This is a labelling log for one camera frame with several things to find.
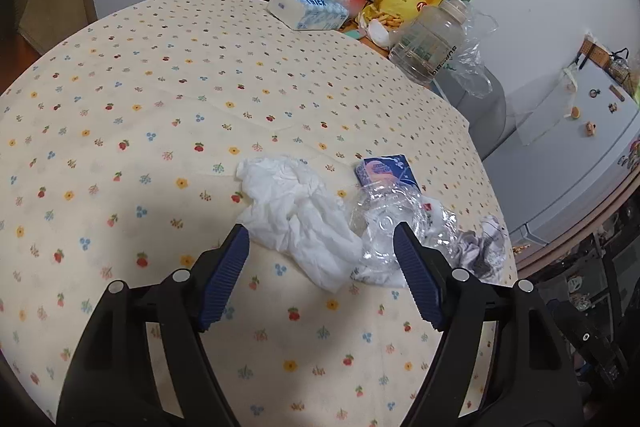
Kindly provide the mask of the printed paper ball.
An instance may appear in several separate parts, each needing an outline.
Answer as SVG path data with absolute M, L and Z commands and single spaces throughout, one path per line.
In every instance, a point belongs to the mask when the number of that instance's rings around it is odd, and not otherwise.
M 463 231 L 457 216 L 438 200 L 425 197 L 414 209 L 406 202 L 376 205 L 352 214 L 352 229 L 362 239 L 360 265 L 352 279 L 390 288 L 407 286 L 394 254 L 397 225 L 407 223 L 420 243 L 439 251 L 454 268 L 471 272 L 485 283 L 500 282 L 506 264 L 506 236 L 495 217 L 480 222 L 480 231 Z

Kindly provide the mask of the floral cream tablecloth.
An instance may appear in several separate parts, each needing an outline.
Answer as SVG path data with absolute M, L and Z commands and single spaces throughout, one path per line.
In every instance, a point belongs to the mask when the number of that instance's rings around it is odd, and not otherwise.
M 218 246 L 235 170 L 286 155 L 330 193 L 401 154 L 465 230 L 500 209 L 465 119 L 335 31 L 259 0 L 148 0 L 40 57 L 1 98 L 1 349 L 48 418 L 108 283 L 154 284 Z M 254 246 L 204 335 L 245 426 L 397 426 L 439 335 L 403 289 L 330 294 Z

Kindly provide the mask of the white refrigerator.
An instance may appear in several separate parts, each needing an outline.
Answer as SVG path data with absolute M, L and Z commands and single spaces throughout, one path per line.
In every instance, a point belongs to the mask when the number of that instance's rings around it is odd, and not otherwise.
M 572 116 L 525 146 L 515 130 L 485 160 L 516 259 L 582 221 L 639 162 L 639 106 L 605 70 L 577 69 Z

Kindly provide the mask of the blue white tissue pack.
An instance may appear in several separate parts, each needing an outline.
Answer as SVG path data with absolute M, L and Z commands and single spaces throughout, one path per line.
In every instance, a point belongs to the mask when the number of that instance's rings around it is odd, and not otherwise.
M 343 1 L 269 0 L 267 11 L 292 30 L 337 30 L 349 17 Z

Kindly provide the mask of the clear plastic bag right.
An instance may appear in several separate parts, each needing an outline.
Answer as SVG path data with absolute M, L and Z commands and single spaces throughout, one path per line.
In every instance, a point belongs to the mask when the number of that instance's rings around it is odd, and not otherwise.
M 480 54 L 480 45 L 499 28 L 495 17 L 488 15 L 466 2 L 468 17 L 462 25 L 464 38 L 454 57 L 445 66 L 445 72 L 457 81 L 458 85 L 475 98 L 486 98 L 492 92 L 485 61 Z

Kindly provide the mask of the grey upholstered chair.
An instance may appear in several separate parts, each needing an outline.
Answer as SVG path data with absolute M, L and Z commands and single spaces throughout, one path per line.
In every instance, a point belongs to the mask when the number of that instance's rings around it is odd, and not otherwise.
M 469 135 L 481 160 L 489 156 L 506 135 L 503 87 L 488 68 L 484 68 L 484 73 L 491 83 L 491 92 L 485 98 L 466 92 L 448 70 L 435 79 L 435 90 L 468 121 Z

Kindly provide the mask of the large clear water jug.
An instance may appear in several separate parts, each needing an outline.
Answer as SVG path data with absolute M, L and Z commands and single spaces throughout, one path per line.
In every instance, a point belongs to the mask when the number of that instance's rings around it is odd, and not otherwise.
M 468 5 L 462 0 L 427 5 L 400 32 L 388 58 L 410 80 L 427 86 L 464 43 L 468 16 Z

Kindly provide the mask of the small blue packet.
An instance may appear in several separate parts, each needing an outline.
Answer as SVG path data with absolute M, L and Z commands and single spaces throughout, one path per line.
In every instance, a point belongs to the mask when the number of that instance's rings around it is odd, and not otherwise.
M 378 183 L 405 184 L 419 190 L 420 185 L 404 155 L 367 157 L 355 167 L 356 178 L 362 186 Z

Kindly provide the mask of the hanging mesh bag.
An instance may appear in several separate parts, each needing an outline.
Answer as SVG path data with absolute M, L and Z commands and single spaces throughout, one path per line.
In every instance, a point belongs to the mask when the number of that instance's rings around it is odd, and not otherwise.
M 574 66 L 564 67 L 552 84 L 552 89 L 536 107 L 518 116 L 516 130 L 525 146 L 533 144 L 561 121 L 572 116 L 578 92 L 576 75 Z

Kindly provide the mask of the white tissue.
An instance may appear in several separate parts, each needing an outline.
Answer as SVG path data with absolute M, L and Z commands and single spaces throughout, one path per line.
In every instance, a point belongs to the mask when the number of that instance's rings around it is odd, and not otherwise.
M 344 202 L 314 170 L 288 156 L 245 159 L 236 177 L 250 199 L 238 222 L 252 241 L 290 255 L 312 283 L 337 293 L 362 254 Z

